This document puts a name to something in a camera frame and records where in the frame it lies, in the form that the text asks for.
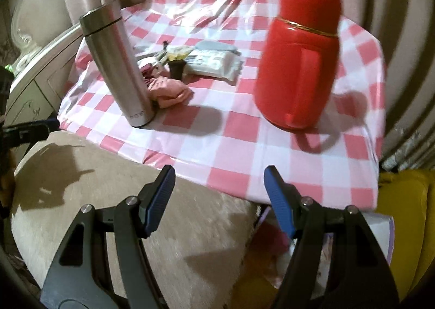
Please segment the yellow round sponge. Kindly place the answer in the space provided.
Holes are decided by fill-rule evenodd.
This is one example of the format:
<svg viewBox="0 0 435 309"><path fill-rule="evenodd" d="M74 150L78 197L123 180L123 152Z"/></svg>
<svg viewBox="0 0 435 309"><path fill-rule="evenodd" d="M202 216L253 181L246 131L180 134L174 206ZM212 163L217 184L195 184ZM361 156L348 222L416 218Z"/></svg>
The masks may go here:
<svg viewBox="0 0 435 309"><path fill-rule="evenodd" d="M167 59L168 61L179 61L185 60L188 55L194 50L194 47L188 45L182 45L177 47L167 48Z"/></svg>

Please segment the yellow cushion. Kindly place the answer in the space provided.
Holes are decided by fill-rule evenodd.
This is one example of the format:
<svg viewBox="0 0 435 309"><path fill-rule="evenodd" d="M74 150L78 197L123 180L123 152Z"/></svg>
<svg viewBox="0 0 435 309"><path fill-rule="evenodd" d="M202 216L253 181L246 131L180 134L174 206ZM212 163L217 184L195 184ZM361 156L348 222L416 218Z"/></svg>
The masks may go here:
<svg viewBox="0 0 435 309"><path fill-rule="evenodd" d="M434 261L434 172L380 174L376 212L394 220L390 269L403 300Z"/></svg>

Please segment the pink cloth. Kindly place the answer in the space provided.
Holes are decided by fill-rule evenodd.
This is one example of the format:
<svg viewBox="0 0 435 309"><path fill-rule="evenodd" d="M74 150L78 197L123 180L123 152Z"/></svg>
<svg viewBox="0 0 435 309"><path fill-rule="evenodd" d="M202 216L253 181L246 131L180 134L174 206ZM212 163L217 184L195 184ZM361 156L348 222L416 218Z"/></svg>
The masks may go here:
<svg viewBox="0 0 435 309"><path fill-rule="evenodd" d="M137 64L150 100L160 109L186 103L193 96L193 91L182 81L171 78L170 72L155 58L142 58Z"/></svg>

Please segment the light blue plush pouch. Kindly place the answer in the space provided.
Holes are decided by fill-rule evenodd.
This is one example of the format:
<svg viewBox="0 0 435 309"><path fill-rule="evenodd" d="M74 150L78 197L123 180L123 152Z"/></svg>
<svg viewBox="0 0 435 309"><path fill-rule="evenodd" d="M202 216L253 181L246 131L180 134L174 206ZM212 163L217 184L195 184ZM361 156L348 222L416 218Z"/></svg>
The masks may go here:
<svg viewBox="0 0 435 309"><path fill-rule="evenodd" d="M216 42L210 40L202 40L195 44L196 50L215 50L215 51L227 51L237 54L238 49L232 44L223 42Z"/></svg>

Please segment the white printed tissue pack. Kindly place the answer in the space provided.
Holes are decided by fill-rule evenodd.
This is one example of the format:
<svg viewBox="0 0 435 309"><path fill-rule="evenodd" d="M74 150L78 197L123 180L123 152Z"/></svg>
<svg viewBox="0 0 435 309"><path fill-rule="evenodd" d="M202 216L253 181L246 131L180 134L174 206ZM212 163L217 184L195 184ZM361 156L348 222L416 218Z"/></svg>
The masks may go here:
<svg viewBox="0 0 435 309"><path fill-rule="evenodd" d="M234 82L242 70L239 55L220 50L193 50L185 59L189 69L197 74Z"/></svg>

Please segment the steel thermos bottle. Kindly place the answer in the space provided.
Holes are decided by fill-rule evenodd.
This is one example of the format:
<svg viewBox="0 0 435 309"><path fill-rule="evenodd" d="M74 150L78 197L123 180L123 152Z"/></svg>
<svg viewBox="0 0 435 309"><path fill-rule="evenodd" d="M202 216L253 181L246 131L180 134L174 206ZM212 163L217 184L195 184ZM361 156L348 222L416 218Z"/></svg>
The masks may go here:
<svg viewBox="0 0 435 309"><path fill-rule="evenodd" d="M91 56L114 100L133 127L154 119L156 110L128 39L117 2L97 7L80 18Z"/></svg>

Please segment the red plastic thermos jug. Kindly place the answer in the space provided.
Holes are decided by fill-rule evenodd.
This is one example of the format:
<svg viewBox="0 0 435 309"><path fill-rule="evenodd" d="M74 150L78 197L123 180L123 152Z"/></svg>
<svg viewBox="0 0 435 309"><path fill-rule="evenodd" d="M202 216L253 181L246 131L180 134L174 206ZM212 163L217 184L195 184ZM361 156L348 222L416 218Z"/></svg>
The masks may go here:
<svg viewBox="0 0 435 309"><path fill-rule="evenodd" d="M341 0L279 0L254 88L257 108L275 126L318 122L338 66L340 19Z"/></svg>

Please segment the red white checkered tablecloth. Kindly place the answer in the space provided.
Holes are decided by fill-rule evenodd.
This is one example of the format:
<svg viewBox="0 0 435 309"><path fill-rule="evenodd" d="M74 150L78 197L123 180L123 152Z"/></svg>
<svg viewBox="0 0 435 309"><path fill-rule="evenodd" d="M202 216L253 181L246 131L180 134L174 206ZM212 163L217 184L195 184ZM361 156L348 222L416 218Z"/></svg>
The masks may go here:
<svg viewBox="0 0 435 309"><path fill-rule="evenodd" d="M385 124L385 66L378 40L344 18L338 72L313 130L291 133L269 123L254 104L254 81L266 29L279 0L146 0L124 8L133 47L153 52L163 42L233 44L243 66L237 81L189 77L192 98L158 112L144 128L129 125L86 44L81 44L58 117L62 129L124 158L176 173L242 199L266 203L267 166L300 194L327 207L377 206L378 160Z"/></svg>

